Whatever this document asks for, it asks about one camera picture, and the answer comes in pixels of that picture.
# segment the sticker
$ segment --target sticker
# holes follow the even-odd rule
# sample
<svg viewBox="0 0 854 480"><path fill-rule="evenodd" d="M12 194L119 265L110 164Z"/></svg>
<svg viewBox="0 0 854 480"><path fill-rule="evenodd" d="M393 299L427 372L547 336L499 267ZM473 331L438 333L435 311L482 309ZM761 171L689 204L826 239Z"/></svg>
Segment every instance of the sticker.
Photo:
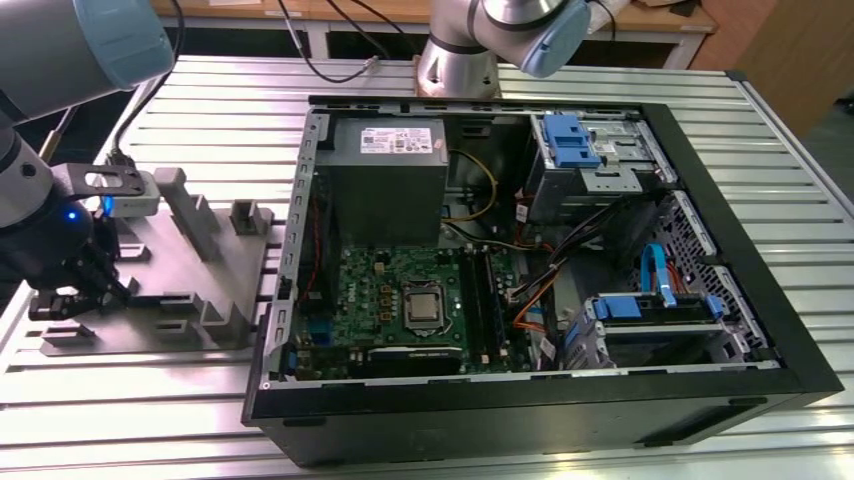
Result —
<svg viewBox="0 0 854 480"><path fill-rule="evenodd" d="M291 14L293 18L303 16L302 12L289 11L289 13ZM265 15L267 15L269 17L285 17L285 13L282 13L282 10L266 10Z"/></svg>
<svg viewBox="0 0 854 480"><path fill-rule="evenodd" d="M682 30L684 32L712 33L713 29L714 27L708 27L702 25L682 25L682 27L680 27L680 30Z"/></svg>
<svg viewBox="0 0 854 480"><path fill-rule="evenodd" d="M522 223L529 221L529 207L527 205L517 205L517 220Z"/></svg>
<svg viewBox="0 0 854 480"><path fill-rule="evenodd" d="M599 154L617 154L617 148L614 148L614 145L611 145L610 143L595 143L593 146L593 149L597 151L597 153Z"/></svg>
<svg viewBox="0 0 854 480"><path fill-rule="evenodd" d="M362 153L433 153L429 128L366 128Z"/></svg>
<svg viewBox="0 0 854 480"><path fill-rule="evenodd" d="M208 5L211 5L212 7L226 7L231 5L261 5L261 3L262 0L208 0Z"/></svg>
<svg viewBox="0 0 854 480"><path fill-rule="evenodd" d="M539 350L546 354L549 360L555 359L555 353L558 353L558 349L546 337L543 337L543 339L539 341Z"/></svg>

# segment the ram slot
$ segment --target ram slot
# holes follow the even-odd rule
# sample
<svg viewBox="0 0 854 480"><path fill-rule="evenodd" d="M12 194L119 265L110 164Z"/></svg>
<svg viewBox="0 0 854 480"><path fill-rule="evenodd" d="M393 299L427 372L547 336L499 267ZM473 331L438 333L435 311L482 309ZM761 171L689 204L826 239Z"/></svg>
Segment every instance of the ram slot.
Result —
<svg viewBox="0 0 854 480"><path fill-rule="evenodd" d="M458 262L469 354L473 362L482 363L483 355L497 359L501 349L493 267L483 252L461 252Z"/></svg>

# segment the screw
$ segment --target screw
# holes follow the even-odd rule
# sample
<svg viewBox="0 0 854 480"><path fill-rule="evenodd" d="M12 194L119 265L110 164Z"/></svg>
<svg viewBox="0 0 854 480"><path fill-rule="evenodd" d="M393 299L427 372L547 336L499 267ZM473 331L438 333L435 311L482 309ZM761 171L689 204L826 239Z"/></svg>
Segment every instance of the screw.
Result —
<svg viewBox="0 0 854 480"><path fill-rule="evenodd" d="M22 165L22 175L24 175L26 178L36 176L36 167L32 166L32 163L24 163Z"/></svg>

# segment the connector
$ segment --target connector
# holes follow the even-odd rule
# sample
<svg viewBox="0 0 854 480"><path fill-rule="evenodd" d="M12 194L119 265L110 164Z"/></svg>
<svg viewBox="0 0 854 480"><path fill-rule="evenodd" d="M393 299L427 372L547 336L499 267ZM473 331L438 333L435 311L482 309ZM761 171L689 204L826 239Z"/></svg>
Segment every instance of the connector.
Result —
<svg viewBox="0 0 854 480"><path fill-rule="evenodd" d="M131 158L131 156L118 148L114 148L107 154L107 164L136 168L136 162L134 161L134 158Z"/></svg>
<svg viewBox="0 0 854 480"><path fill-rule="evenodd" d="M160 190L155 178L148 172L139 172L146 192L134 197L104 197L104 213L114 218L138 218L156 215L160 206Z"/></svg>

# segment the yellow cable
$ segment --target yellow cable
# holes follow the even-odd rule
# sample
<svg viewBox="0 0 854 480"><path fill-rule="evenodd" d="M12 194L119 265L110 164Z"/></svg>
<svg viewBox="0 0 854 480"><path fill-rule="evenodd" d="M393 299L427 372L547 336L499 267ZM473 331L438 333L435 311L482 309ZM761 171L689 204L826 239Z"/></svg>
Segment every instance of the yellow cable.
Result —
<svg viewBox="0 0 854 480"><path fill-rule="evenodd" d="M483 207L483 210L473 213L466 217L442 219L442 221L446 223L467 222L469 220L474 220L481 215L483 215L490 210L490 208L493 208L493 205L495 205L495 200L498 199L498 180L495 180L495 175L493 175L493 172L490 172L490 169L486 168L486 165L483 164L483 162L478 160L474 155L463 152L462 150L454 150L454 149L450 149L449 153L459 153L463 157L471 160L475 163L475 165L481 167L481 170L483 170L483 173L486 173L486 176L490 178L490 184L493 186L493 195L490 196L490 203L486 204L486 207Z"/></svg>

